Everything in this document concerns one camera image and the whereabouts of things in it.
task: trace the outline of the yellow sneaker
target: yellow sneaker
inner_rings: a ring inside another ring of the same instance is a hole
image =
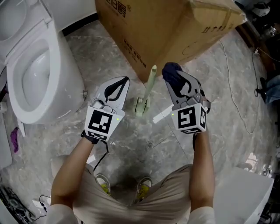
[[[102,189],[104,190],[104,192],[111,196],[111,186],[108,178],[101,173],[98,173],[95,176],[95,178],[97,182],[100,184],[100,186],[102,187]]]
[[[135,198],[133,204],[136,204],[136,203],[142,201],[146,197],[146,195],[149,191],[149,188],[152,185],[153,185],[153,182],[150,177],[143,177],[137,185],[136,198]]]

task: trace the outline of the gray tile floor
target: gray tile floor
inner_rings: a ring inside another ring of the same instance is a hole
[[[110,153],[99,165],[97,172],[108,176],[112,185],[127,176],[139,178],[146,174],[158,182],[168,173],[193,161],[192,135],[176,131],[171,117],[162,115],[172,104],[162,77],[156,79],[149,112],[145,117],[137,118],[132,112],[133,99],[144,94],[145,86],[103,26],[98,21],[93,22],[66,39],[89,96],[78,112],[58,123],[26,125],[27,136],[23,138],[19,133],[20,150],[13,153],[13,164],[1,171],[3,182],[10,185],[24,204],[37,215],[39,212],[32,205],[32,199],[41,194],[50,195],[53,181],[50,160],[72,151],[80,139],[91,98],[101,83],[113,77],[130,78],[124,106],[126,116],[112,135]],[[226,58],[220,42],[182,66],[184,71],[201,81],[206,96],[212,101],[207,126],[217,183],[232,167],[246,161],[252,165],[252,172],[261,173],[263,165],[271,162],[277,137],[273,108],[254,96],[256,78],[251,51],[236,31],[222,38],[222,42],[228,56],[233,97],[248,130],[254,128],[257,119],[252,135],[246,131],[232,102]],[[257,77],[265,77],[265,70],[255,56],[254,62]],[[162,116],[162,119],[154,123],[155,116]],[[17,124],[10,104],[4,118],[9,134]],[[99,143],[93,152],[97,161],[104,151],[104,144]]]

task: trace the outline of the forearm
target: forearm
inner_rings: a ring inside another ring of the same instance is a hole
[[[215,176],[208,132],[198,133],[189,183],[191,211],[198,207],[213,207]]]
[[[52,184],[52,205],[63,201],[64,204],[72,207],[92,148],[93,144],[86,138],[82,138],[67,157]]]

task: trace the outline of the toilet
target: toilet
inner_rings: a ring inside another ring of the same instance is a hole
[[[26,124],[76,112],[84,83],[70,48],[39,0],[0,1],[0,62],[13,111]]]

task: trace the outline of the light green handle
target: light green handle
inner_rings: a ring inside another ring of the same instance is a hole
[[[144,98],[143,98],[143,102],[145,103],[153,86],[154,86],[154,81],[155,81],[155,78],[156,78],[156,73],[157,73],[157,66],[154,65],[152,67],[152,69],[150,70],[150,75],[149,75],[149,79],[148,79],[148,83],[147,83],[147,88],[146,88],[146,91],[145,91],[145,95],[144,95]]]

